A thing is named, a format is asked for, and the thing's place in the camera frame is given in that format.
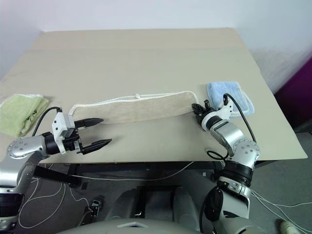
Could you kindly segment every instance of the table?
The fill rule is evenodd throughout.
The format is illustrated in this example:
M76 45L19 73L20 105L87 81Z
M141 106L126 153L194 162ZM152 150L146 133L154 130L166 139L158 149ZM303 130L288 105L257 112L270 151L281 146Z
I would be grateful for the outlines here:
M229 28L43 33L0 81L0 100L15 93L39 93L50 106L68 112L76 103L191 90L203 103L207 83L233 80L255 106L247 119L261 148L260 160L306 158L257 64ZM51 131L54 116L46 116L38 133ZM241 118L233 123L249 136ZM84 144L102 138L113 141L91 154L69 152L42 163L211 161L205 149L225 154L192 113L97 125L80 135ZM0 160L12 140L0 135Z

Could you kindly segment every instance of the cable on floor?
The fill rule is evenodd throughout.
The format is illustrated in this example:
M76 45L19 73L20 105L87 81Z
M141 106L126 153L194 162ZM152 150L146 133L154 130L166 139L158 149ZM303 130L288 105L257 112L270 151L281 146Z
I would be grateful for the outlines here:
M287 207L287 208L293 208L293 207L297 207L297 206L301 206L301 205L312 204L312 202L303 202L303 203L298 203L298 204L295 204L295 205L290 205L290 206L288 206L288 205L274 204L274 203L268 201L267 199L265 199L264 197L262 197L259 193L257 193L257 192L254 191L254 190L252 190L252 196L254 196L254 197L255 197L266 209L268 209L272 214L276 215L277 217L279 217L279 218L281 218L281 219L283 219L283 220L288 220L288 221L291 222L294 226L296 226L297 229L300 230L302 233L304 233L304 234L312 233L312 231L307 230L307 229L305 229L305 228L299 226L298 224L296 224L291 218L289 218L288 215L285 214L285 212L284 212L281 208L279 208L279 206L281 206L281 207ZM272 211L268 206L266 206L266 205L263 203L263 201L264 201L264 202L267 202L267 203L273 205L274 207L276 207L277 209L279 209L280 212L286 217L286 219L283 218L282 216L278 215L276 212Z
M81 226L82 222L83 222L83 219L86 217L87 214L89 214L90 212L92 212L92 210L90 211L87 211L86 213L84 213L83 217L81 218L81 220L79 221L77 227Z
M45 221L47 221L49 218L51 218L51 217L58 211L58 209L60 208L60 206L61 206L61 204L62 204L62 202L63 202L63 200L64 200L64 198L65 198L65 194L66 194L66 186L65 186L65 184L61 184L59 190L58 190L55 194L46 195L46 196L38 196L38 197L32 198L33 195L35 194L37 188L38 188L39 179L36 179L36 180L34 180L34 181L32 181L32 182L37 182L37 184L36 184L36 186L35 186L35 189L34 189L33 193L30 195L30 197L28 198L28 200L22 205L22 207L21 207L21 209L20 209L20 211L19 211L19 218L18 218L19 225L20 225L22 228L25 228L25 229L34 228L34 227L36 227L36 226L38 226L38 225L44 223ZM21 221L20 221L20 216L21 216L21 213L22 213L23 208L24 208L29 202L31 202L31 201L33 201L33 200L36 200L36 199L39 199L39 198L56 196L56 195L61 191L63 185L64 185L63 197L62 197L60 203L58 204L57 208L52 212L52 214L50 214L50 215L49 215L46 219L44 219L43 221L41 221L41 222L39 222L39 223L37 223L37 224L35 224L35 225L33 225L33 226L26 227L26 226L22 225L22 223L21 223Z
M85 197L82 197L82 198L80 198L80 199L76 199L76 198L74 197L74 195L73 195L73 192L72 192L72 188L71 188L71 187L69 187L69 191L70 191L70 194L72 195L72 197L73 197L73 199L74 199L75 202L79 202L79 201L85 200L86 203L87 203L87 206L88 206L89 211L92 211L92 209L91 209L90 206L89 206L89 202L88 202L88 200L87 200Z
M81 176L81 175L72 175L72 176L85 178L85 179L111 180L111 181L128 181L128 180L132 180L132 181L157 181L157 180L167 179L167 178L175 176L176 174L182 172L184 169L186 169L188 166L190 166L192 163L194 163L194 162L190 162L185 167L183 167L180 171L178 171L176 173L173 173L172 175L169 175L169 176L166 176L166 177L163 177L163 178L157 178L157 179L110 179L110 178L93 178L93 177L87 177L87 176Z

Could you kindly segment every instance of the light blue towel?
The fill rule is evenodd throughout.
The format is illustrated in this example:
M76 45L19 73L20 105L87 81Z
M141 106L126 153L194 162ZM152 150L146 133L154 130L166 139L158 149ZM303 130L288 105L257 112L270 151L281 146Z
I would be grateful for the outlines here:
M239 104L244 115L251 115L254 113L254 105L246 95L246 93L241 90L238 82L229 81L229 82L211 82L207 85L207 93L209 101L212 107L215 110L218 110L219 107L223 105L223 95L225 93L230 94ZM237 107L233 106L233 111L231 117L238 117L240 113Z

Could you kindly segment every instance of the long beige towel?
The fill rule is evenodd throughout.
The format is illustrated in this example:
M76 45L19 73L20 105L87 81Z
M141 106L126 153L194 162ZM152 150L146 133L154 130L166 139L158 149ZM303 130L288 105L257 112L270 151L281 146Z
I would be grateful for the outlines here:
M98 117L103 123L147 121L183 115L198 103L191 91L169 94L133 95L91 104L76 104L69 111L74 120Z

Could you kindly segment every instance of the green towel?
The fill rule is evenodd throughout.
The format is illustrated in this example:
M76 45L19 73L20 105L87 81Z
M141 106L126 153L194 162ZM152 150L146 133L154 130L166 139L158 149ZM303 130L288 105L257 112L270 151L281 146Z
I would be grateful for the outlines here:
M0 106L0 131L13 137L26 135L48 102L42 95L11 96Z

